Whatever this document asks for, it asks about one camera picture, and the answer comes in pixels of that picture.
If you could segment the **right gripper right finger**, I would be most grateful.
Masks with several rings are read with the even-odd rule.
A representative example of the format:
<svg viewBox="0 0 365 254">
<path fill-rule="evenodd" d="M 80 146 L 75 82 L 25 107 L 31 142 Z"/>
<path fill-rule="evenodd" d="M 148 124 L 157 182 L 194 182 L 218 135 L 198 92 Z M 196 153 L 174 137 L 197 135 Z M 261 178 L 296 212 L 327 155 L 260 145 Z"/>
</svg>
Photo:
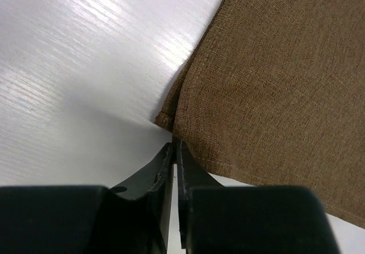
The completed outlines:
<svg viewBox="0 0 365 254">
<path fill-rule="evenodd" d="M 187 253 L 339 253 L 323 206 L 309 189 L 223 186 L 181 141 L 176 164 Z"/>
</svg>

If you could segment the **brown cloth napkin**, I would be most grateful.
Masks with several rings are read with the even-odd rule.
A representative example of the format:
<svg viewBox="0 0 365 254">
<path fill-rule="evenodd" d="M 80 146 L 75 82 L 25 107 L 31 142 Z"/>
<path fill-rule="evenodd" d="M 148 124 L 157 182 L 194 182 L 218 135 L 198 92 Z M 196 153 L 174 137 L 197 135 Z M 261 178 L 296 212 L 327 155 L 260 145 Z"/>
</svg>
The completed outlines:
<svg viewBox="0 0 365 254">
<path fill-rule="evenodd" d="M 210 173 L 364 226 L 364 0 L 223 0 L 156 125 Z"/>
</svg>

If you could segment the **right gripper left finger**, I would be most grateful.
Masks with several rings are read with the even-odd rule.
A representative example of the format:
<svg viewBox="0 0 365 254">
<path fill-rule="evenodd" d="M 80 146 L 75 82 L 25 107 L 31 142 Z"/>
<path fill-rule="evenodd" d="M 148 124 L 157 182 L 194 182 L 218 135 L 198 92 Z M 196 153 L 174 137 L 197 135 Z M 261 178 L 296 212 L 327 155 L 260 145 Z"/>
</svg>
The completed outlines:
<svg viewBox="0 0 365 254">
<path fill-rule="evenodd" d="M 173 146 L 105 186 L 1 188 L 2 253 L 165 253 Z"/>
</svg>

